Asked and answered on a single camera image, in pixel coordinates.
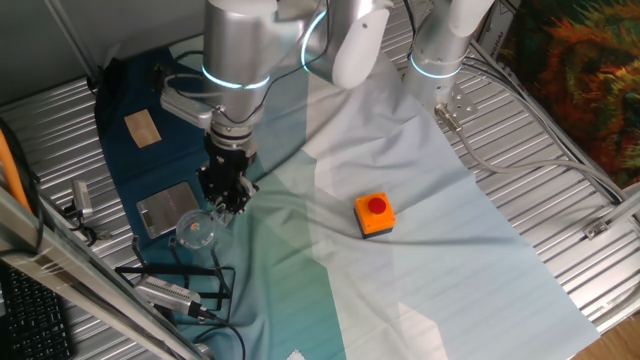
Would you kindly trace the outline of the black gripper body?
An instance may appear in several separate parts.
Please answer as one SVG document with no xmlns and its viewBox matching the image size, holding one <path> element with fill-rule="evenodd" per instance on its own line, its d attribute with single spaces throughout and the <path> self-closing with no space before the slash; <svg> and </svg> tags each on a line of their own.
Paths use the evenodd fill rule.
<svg viewBox="0 0 640 360">
<path fill-rule="evenodd" d="M 209 161 L 197 171 L 203 195 L 224 193 L 229 200 L 230 190 L 239 178 L 246 178 L 246 171 L 255 156 L 244 150 L 225 149 L 213 142 L 205 142 L 204 148 Z"/>
</svg>

